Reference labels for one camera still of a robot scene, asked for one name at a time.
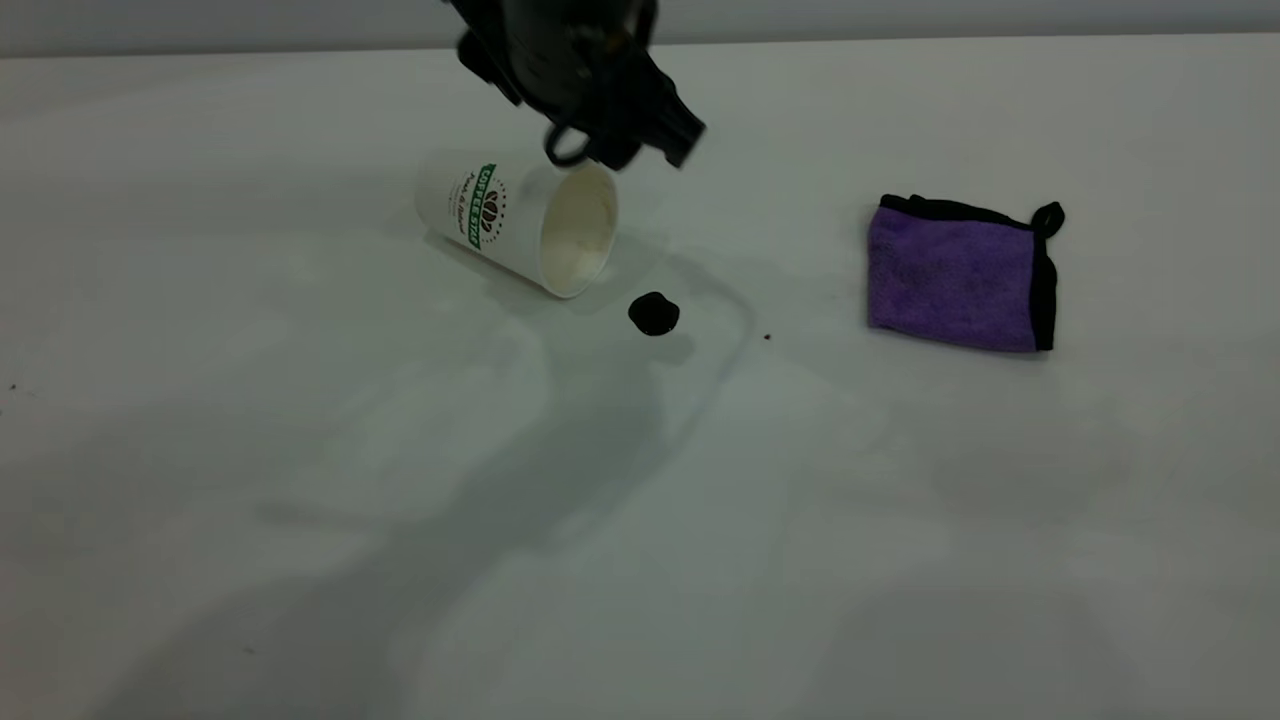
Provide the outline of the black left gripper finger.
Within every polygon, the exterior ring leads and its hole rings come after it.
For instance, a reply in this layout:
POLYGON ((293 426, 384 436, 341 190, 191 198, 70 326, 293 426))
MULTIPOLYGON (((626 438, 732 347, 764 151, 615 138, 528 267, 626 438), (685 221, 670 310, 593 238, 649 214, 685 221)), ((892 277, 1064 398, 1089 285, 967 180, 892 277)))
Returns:
POLYGON ((675 82, 648 55, 631 58, 628 111, 636 138, 684 169, 707 124, 678 95, 675 82))
POLYGON ((561 169, 594 161, 609 170, 623 170, 643 149, 643 114, 636 111, 589 118, 585 126, 579 126, 577 119, 570 117, 548 117, 548 120, 550 128, 544 138, 544 154, 552 165, 561 169), (570 131, 581 133, 584 141, 563 154, 558 147, 570 131))

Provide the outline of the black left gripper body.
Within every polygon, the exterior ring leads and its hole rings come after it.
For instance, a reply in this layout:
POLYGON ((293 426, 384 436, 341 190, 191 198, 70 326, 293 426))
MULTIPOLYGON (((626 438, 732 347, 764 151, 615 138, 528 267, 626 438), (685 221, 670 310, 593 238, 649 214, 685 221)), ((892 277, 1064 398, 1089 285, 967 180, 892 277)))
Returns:
POLYGON ((653 131, 663 82, 655 1, 452 1, 462 65, 557 127, 653 131))

